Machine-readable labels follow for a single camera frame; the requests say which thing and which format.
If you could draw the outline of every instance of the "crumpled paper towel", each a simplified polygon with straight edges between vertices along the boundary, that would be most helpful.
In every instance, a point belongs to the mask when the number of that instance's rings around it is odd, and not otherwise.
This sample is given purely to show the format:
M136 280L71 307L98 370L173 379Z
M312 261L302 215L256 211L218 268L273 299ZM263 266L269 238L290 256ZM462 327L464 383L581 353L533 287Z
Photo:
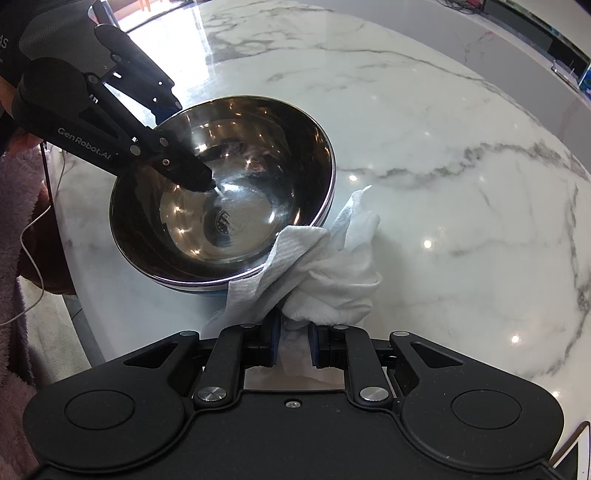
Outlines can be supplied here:
M280 304L288 317L282 325L280 362L288 375L310 372L306 330L317 325L356 325L372 308L371 296L382 276L377 272L371 240L379 215L362 204L365 191L351 195L330 230L288 226L275 240L268 259L256 275L232 281L224 310L216 313L201 332L216 337L225 327L261 323Z

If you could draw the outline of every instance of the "black cable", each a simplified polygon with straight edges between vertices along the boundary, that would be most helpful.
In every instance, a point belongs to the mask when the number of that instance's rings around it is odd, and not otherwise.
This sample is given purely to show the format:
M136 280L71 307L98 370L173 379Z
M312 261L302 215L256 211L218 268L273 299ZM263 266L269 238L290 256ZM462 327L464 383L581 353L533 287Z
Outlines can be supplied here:
M53 194L51 193L51 183L49 181L49 169L47 168L47 157L45 156L45 142L39 144L41 149L41 158L43 159L43 170L45 171L45 186L47 187L47 193L49 194L49 205L53 205Z
M456 12L460 12L461 14L480 14L482 13L482 7L476 6L473 2L469 2L468 0L437 0L440 4L444 7L451 8Z

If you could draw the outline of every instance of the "metal screw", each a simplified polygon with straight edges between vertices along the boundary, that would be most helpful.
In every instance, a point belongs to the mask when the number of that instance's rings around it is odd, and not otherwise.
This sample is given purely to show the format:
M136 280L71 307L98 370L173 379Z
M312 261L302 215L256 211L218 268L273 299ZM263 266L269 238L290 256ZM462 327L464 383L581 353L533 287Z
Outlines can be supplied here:
M222 387L205 387L197 392L197 396L203 401L220 401L226 398L226 395Z
M365 387L359 396L367 401L382 401L390 396L388 390L382 387Z

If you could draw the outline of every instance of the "bowl rim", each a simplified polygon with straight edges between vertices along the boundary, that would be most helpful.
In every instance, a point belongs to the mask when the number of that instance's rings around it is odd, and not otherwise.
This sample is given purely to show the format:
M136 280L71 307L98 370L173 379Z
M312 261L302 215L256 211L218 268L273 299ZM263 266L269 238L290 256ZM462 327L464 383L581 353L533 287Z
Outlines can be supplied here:
M292 105L291 103L286 102L284 100L280 100L278 98L273 98L273 97L267 97L267 96L263 96L263 95L226 95L226 96L221 96L221 97L215 97L213 99L209 99L204 102L196 103L195 105L187 107L187 108L181 110L180 112L177 112L174 115L168 117L164 122L157 125L154 128L154 130L158 131L158 129L161 126L163 126L166 122L168 122L170 119L173 119L179 115L182 115L182 114L186 113L187 111L194 109L198 106L206 105L208 103L213 103L213 102L216 102L217 100L225 100L225 99L231 99L231 98L249 98L249 99L272 100L274 102L281 102L285 105L288 105L288 106L294 108L295 110L299 111L300 113L302 113L303 115L308 117L308 119L311 120L311 122L316 126L316 128L318 128L320 130L320 132L322 132L322 135L324 136L324 140L328 144L328 148L329 148L330 162L331 162L331 175L330 175L328 192L324 198L322 206L318 210L318 213L315 215L313 220L310 222L309 226L320 226L320 225L324 224L324 221L326 220L326 217L328 216L328 212L330 210L330 206L332 205L332 200L335 195L335 182L336 182L335 152L333 150L332 144L330 143L329 136L326 134L324 129L320 126L320 124L314 118L312 118L311 115L309 115L307 112L303 111L301 108L299 108L295 105ZM117 249L119 250L121 255L123 255L123 257L127 260L127 262L130 265L132 265L137 271L143 273L143 275L145 275L146 277L149 277L152 280L154 280L155 282L157 282L161 285L164 285L164 286L190 288L190 289L193 289L194 291L199 291L200 289L202 289L202 291L226 290L228 288L229 282L235 281L235 280L241 280L243 278L252 277L253 275L256 275L257 273L259 273L263 269L263 267L265 266L266 261L265 261L265 263L263 263L257 267L250 268L250 269L248 269L244 272L241 272L239 274L235 274L235 275L231 275L231 276L223 277L223 278L217 278L214 280L202 280L202 281L172 280L170 278L164 278L160 275L155 275L155 274L146 272L139 265L136 265L136 263L133 260L130 259L130 257L126 254L126 252L120 246L120 244L117 241L117 238L115 236L115 232L113 231L113 222L112 222L113 197L115 194L115 190L117 189L117 186L119 184L119 181L120 181L120 177L117 177L115 179L115 184L113 185L113 189L111 190L111 198L109 200L109 227L111 229L111 235L113 236L113 240L115 241L115 245L117 246Z

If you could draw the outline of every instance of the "hand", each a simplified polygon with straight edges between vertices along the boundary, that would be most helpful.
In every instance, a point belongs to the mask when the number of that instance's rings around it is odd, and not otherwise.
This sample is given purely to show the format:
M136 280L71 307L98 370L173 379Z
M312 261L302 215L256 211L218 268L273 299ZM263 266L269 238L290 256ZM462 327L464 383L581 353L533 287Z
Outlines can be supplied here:
M15 92L16 88L0 77L0 103L2 103L4 109L10 115L12 115L12 99L14 98ZM41 143L40 138L19 128L12 137L7 153L13 157L14 155L18 155L21 152L33 148L39 143Z

